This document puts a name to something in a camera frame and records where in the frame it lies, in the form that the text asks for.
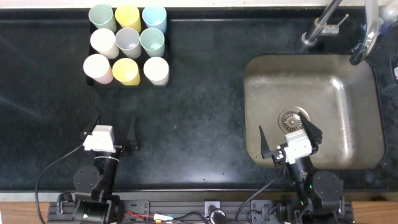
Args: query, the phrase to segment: faucet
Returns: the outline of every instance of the faucet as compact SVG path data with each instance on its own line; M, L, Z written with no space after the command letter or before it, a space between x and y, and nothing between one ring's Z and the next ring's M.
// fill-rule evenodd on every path
M326 27L326 22L329 20L330 16L336 10L338 5L342 0L332 0L330 5L323 11L319 18L316 18L312 24L310 30L302 35L302 42L306 46L314 46L317 42L317 37L322 33L323 29ZM365 12L366 12L366 35L362 44L357 47L352 54L349 62L352 65L359 64L362 60L368 56L372 50L374 43L376 42L377 35L379 34L379 8L377 5L377 0L364 0L365 2Z

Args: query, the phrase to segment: wooden table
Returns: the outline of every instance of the wooden table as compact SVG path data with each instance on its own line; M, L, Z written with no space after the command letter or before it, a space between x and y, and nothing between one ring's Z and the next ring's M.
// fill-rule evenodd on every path
M48 202L41 202L47 219ZM356 224L398 223L398 202L353 202ZM2 224L40 224L34 202L0 202Z

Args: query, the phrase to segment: plastic cup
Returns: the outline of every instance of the plastic cup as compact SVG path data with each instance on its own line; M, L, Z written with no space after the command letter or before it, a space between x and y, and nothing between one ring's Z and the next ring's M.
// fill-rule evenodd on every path
M167 29L166 17L166 9L162 6L149 6L142 12L142 18L147 27L159 29L162 33L165 33Z
M156 28L142 31L139 38L142 47L150 57L161 57L164 54L164 35Z
M88 56L83 64L83 70L86 75L101 84L108 84L113 80L111 65L104 55Z
M88 18L97 28L107 28L116 32L113 10L107 4L98 4L90 9Z
M108 59L114 59L119 55L114 33L105 28L93 32L90 38L91 46Z
M169 81L169 65L161 57L152 57L144 64L144 74L154 85L166 85Z
M123 28L116 34L116 45L129 58L138 58L142 49L139 43L139 34L133 28Z
M114 15L123 28L133 28L137 32L141 32L141 20L137 6L132 4L120 6Z
M137 63L129 58L122 58L115 62L112 73L123 85L138 85L141 80Z

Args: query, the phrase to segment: sink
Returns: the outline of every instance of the sink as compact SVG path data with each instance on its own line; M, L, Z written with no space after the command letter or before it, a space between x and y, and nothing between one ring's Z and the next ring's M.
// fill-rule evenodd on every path
M250 61L244 81L246 146L260 166L259 126L271 150L302 128L298 112L323 131L311 156L320 169L367 169L385 152L376 82L365 62L349 55L265 55Z

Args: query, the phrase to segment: drain strainer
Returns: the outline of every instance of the drain strainer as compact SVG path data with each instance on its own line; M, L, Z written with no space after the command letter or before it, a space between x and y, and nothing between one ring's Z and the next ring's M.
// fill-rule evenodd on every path
M308 113L298 106L284 109L279 115L279 127L284 133L292 133L303 128L299 112L310 120Z

